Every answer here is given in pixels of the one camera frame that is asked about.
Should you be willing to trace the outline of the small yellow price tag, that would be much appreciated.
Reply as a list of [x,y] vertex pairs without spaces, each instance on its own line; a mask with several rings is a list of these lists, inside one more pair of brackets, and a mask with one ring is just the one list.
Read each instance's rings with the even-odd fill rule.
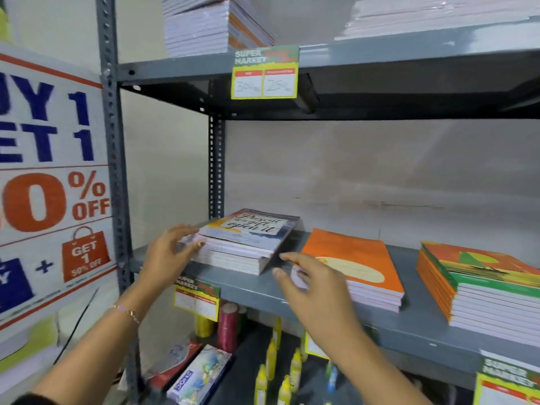
[[322,359],[329,360],[329,356],[314,342],[306,332],[303,336],[303,350],[307,355],[313,355]]

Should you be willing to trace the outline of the stack of wrapped white notebooks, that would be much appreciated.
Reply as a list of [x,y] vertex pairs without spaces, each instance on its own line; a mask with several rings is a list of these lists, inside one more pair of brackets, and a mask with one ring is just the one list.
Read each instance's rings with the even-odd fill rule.
[[540,17],[540,0],[358,0],[335,41]]

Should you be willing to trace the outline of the person's left forearm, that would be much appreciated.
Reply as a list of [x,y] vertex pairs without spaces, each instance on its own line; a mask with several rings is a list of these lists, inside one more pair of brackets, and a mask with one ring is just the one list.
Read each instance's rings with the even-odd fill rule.
[[136,285],[131,286],[33,388],[32,405],[103,405],[139,325],[158,296],[141,298]]

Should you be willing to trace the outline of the stack of script-cover notebooks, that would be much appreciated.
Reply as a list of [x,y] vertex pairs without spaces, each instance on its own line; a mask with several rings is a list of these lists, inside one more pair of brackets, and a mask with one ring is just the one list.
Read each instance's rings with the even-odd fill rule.
[[209,222],[178,242],[183,246],[205,242],[193,261],[260,275],[300,220],[299,216],[244,208]]

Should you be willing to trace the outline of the person's right hand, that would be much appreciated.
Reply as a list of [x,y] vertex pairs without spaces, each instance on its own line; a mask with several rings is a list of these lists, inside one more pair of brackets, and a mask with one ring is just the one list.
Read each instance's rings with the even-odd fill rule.
[[330,339],[361,329],[342,273],[304,253],[279,256],[307,274],[307,289],[299,288],[301,302],[290,308],[319,347],[320,342],[330,344]]

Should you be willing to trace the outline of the white promotional banner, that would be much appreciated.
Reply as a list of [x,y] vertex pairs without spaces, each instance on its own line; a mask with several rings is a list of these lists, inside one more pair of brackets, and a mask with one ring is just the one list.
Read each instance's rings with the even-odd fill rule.
[[113,278],[102,91],[0,41],[0,340]]

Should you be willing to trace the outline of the red ribbon roll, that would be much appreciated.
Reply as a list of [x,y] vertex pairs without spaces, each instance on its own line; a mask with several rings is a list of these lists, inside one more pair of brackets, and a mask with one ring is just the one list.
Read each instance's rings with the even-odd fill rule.
[[220,306],[218,315],[218,348],[233,353],[237,348],[239,306],[227,302]]

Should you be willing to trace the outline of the person's right forearm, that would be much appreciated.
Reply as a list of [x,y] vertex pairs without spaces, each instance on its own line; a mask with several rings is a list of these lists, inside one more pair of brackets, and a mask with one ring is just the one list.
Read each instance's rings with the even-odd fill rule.
[[366,405],[432,405],[361,329],[320,342],[320,347],[361,395]]

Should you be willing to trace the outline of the row of yellow glue bottles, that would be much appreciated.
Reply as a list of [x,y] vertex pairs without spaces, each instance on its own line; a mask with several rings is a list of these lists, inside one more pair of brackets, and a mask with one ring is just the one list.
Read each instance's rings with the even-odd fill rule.
[[[269,382],[275,379],[277,355],[281,347],[282,319],[278,316],[272,328],[272,337],[266,352],[266,361],[259,367],[255,379],[253,405],[267,405]],[[308,354],[305,349],[306,336],[301,338],[300,346],[295,348],[291,359],[289,373],[283,378],[278,391],[277,405],[292,405],[293,395],[300,390],[302,366],[307,361]]]

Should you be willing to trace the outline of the red white flat box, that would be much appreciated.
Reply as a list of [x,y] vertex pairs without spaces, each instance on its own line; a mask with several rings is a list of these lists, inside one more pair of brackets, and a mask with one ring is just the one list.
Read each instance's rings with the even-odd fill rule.
[[146,388],[165,393],[193,359],[200,353],[203,344],[187,341],[174,345],[166,355],[153,364],[144,375]]

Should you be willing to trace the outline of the person's left hand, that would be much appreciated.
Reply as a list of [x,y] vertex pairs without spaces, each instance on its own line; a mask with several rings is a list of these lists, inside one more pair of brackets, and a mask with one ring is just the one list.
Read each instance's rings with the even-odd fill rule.
[[190,240],[187,245],[181,245],[183,238],[167,238],[166,231],[147,248],[145,261],[136,281],[136,295],[141,298],[154,298],[172,286],[205,245],[204,240]]

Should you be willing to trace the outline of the stack of white-edged notebooks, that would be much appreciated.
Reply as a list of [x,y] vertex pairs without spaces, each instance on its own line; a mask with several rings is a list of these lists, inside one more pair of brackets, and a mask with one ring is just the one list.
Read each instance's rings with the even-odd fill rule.
[[272,27],[250,0],[161,0],[170,58],[275,44]]

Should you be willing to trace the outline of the yellow green price tag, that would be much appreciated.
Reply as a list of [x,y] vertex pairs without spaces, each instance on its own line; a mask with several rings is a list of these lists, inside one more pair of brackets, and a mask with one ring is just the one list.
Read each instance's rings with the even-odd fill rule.
[[234,52],[231,99],[278,100],[298,97],[300,46],[240,49]]
[[173,306],[218,322],[221,288],[190,276],[180,276],[174,284]]
[[540,405],[540,367],[481,351],[473,405]]

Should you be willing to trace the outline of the grey metal shelf rack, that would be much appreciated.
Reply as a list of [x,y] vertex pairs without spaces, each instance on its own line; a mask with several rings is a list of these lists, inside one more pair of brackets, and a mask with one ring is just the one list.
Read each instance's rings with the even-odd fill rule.
[[[100,80],[104,87],[103,107],[112,201],[114,248],[119,258],[117,277],[120,295],[132,285],[134,274],[142,267],[143,248],[133,251],[124,125],[120,90],[138,86],[136,93],[161,102],[208,116],[208,216],[223,217],[226,206],[226,122],[405,122],[421,120],[535,120],[540,122],[540,75],[527,80],[508,92],[471,93],[352,93],[359,104],[346,106],[345,94],[317,95],[311,73],[321,69],[381,66],[388,63],[412,63],[442,60],[480,62],[486,68],[505,59],[531,61],[540,59],[540,15],[529,21],[496,22],[494,24],[444,28],[423,32],[382,35],[371,38],[346,39],[326,44],[299,47],[300,97],[287,108],[278,104],[241,104],[234,108],[225,99],[225,86],[231,86],[233,53],[184,58],[118,63],[116,0],[96,0]],[[392,359],[407,359],[413,373],[429,371],[428,378],[449,385],[470,389],[474,382],[478,342],[464,329],[450,330],[443,325],[441,315],[428,306],[429,293],[413,275],[411,248],[390,246],[390,256],[397,258],[404,285],[411,286],[412,297],[404,314],[384,314],[375,317],[355,306],[356,313],[368,324],[381,347]],[[216,284],[226,296],[240,298],[240,304],[258,310],[268,309],[285,317],[293,313],[277,294],[276,286],[239,280],[236,274],[218,274],[217,268],[205,268],[206,283]]]

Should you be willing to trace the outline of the stack of orange green notebooks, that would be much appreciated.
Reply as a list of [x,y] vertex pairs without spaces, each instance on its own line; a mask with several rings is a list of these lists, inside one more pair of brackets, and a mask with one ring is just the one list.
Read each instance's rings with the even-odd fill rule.
[[449,326],[540,348],[540,269],[500,252],[423,241],[416,271]]

